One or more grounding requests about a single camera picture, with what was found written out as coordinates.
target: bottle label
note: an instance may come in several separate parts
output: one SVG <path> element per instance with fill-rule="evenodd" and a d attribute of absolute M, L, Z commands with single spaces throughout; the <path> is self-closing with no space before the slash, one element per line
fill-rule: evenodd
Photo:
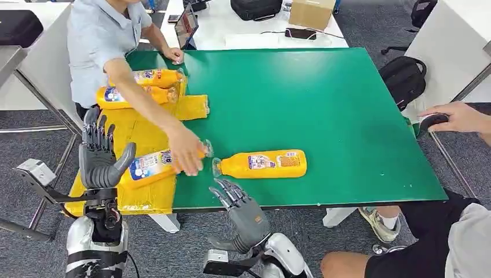
<path fill-rule="evenodd" d="M 276 163 L 272 162 L 269 159 L 269 157 L 265 155 L 250 155 L 248 157 L 248 160 L 249 160 L 249 169 L 251 170 L 276 167 Z"/>
<path fill-rule="evenodd" d="M 297 152 L 287 152 L 285 155 L 276 156 L 276 161 L 280 167 L 300 166 L 300 157 Z"/>
<path fill-rule="evenodd" d="M 146 71 L 134 71 L 133 75 L 135 76 L 135 81 L 137 83 L 141 83 L 146 79 L 152 79 L 153 78 L 153 70 L 148 69 Z"/>
<path fill-rule="evenodd" d="M 104 100 L 108 102 L 123 102 L 124 98 L 115 87 L 109 87 L 104 92 Z"/>
<path fill-rule="evenodd" d="M 131 178 L 137 181 L 142 178 L 151 177 L 152 175 L 161 173 L 171 163 L 172 158 L 169 150 L 154 152 L 135 158 L 129 168 Z"/>

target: black backpack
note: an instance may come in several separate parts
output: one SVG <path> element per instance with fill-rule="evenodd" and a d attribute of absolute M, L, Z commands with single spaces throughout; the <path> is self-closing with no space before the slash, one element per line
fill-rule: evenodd
<path fill-rule="evenodd" d="M 282 0 L 230 0 L 230 6 L 242 20 L 262 20 L 279 13 L 282 2 Z"/>
<path fill-rule="evenodd" d="M 418 59 L 397 57 L 381 68 L 379 73 L 400 111 L 426 89 L 426 65 Z"/>
<path fill-rule="evenodd" d="M 437 4 L 437 0 L 417 0 L 411 13 L 414 27 L 421 28 Z"/>
<path fill-rule="evenodd" d="M 43 24 L 30 10 L 0 10 L 0 45 L 29 47 L 43 32 Z"/>

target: cardboard box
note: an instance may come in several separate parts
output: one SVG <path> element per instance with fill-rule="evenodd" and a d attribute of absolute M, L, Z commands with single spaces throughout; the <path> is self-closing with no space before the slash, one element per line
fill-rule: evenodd
<path fill-rule="evenodd" d="M 335 0 L 293 0 L 290 24 L 324 30 L 329 23 Z"/>

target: robotic finger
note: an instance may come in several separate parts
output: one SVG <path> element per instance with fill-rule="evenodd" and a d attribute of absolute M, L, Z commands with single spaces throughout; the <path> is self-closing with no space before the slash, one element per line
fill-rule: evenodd
<path fill-rule="evenodd" d="M 230 185 L 232 183 L 230 181 L 228 181 L 228 180 L 220 180 L 220 179 L 217 179 L 217 178 L 215 179 L 215 182 L 217 184 L 220 184 L 221 188 L 223 189 L 223 191 L 225 191 L 225 194 L 227 194 L 227 196 L 229 197 L 229 199 L 232 202 L 232 204 L 235 204 L 235 205 L 237 205 L 239 207 L 240 206 L 240 203 L 238 203 L 239 197 L 233 191 L 233 189 L 230 187 Z"/>
<path fill-rule="evenodd" d="M 242 187 L 240 187 L 238 184 L 231 184 L 230 187 L 243 202 L 246 202 L 246 200 L 249 198 L 247 193 L 245 193 Z"/>
<path fill-rule="evenodd" d="M 97 128 L 97 143 L 98 143 L 98 149 L 103 149 L 103 150 L 106 150 L 106 146 L 105 146 L 105 131 L 104 131 L 104 128 L 105 128 L 105 125 L 106 125 L 106 120 L 107 120 L 107 117 L 106 115 L 102 115 L 101 116 L 101 119 L 99 120 L 99 125 L 98 125 L 98 128 Z"/>
<path fill-rule="evenodd" d="M 218 198 L 218 200 L 220 200 L 220 202 L 223 204 L 224 208 L 227 211 L 229 211 L 232 204 L 227 201 L 227 197 L 225 197 L 222 194 L 222 192 L 220 192 L 217 188 L 210 186 L 208 189 L 211 191 L 211 193 L 213 193 Z"/>
<path fill-rule="evenodd" d="M 106 134 L 106 146 L 108 146 L 108 150 L 111 153 L 114 153 L 114 139 L 113 139 L 113 133 L 114 130 L 116 129 L 116 126 L 114 124 L 111 124 L 108 128 L 108 133 Z"/>
<path fill-rule="evenodd" d="M 96 122 L 99 113 L 99 108 L 91 108 L 87 111 L 85 117 L 83 117 L 82 141 L 88 145 L 89 149 L 95 148 Z"/>

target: gray carpet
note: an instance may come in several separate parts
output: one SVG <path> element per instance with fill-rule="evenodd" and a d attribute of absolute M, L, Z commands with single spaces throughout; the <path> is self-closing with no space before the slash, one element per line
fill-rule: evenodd
<path fill-rule="evenodd" d="M 351 46 L 366 47 L 378 67 L 401 53 L 382 56 L 387 45 L 407 45 L 413 35 L 409 12 L 413 1 L 343 0 L 336 16 Z M 489 104 L 479 109 L 491 114 Z M 46 111 L 0 112 L 0 128 L 54 124 Z M 0 135 L 0 217 L 28 225 L 37 208 L 39 197 L 10 169 L 27 158 L 42 159 L 52 169 L 68 141 L 68 132 Z M 491 208 L 491 181 L 488 148 L 475 134 L 441 134 L 448 151 L 461 168 L 469 184 L 487 208 Z M 428 157 L 443 186 L 459 193 L 460 187 L 435 144 L 422 134 L 419 144 Z M 68 192 L 78 169 L 77 149 L 71 153 L 57 189 Z M 322 226 L 324 209 L 268 211 L 272 228 L 286 234 L 305 257 L 315 277 L 321 277 L 319 264 L 326 252 L 334 250 L 371 253 L 377 243 L 368 224 L 358 213 L 352 214 L 338 227 Z M 202 259 L 210 248 L 206 237 L 227 237 L 232 224 L 224 213 L 180 214 L 181 231 L 172 235 L 163 231 L 146 215 L 126 217 L 130 227 L 129 250 L 140 269 L 141 277 L 211 277 L 201 274 Z M 54 235 L 49 243 L 33 242 L 17 234 L 0 230 L 0 276 L 63 277 L 67 252 L 65 240 L 71 219 L 64 218 L 55 206 L 48 206 L 39 229 Z M 394 243 L 410 244 L 414 238 L 404 226 Z M 135 277 L 128 263 L 125 277 Z"/>

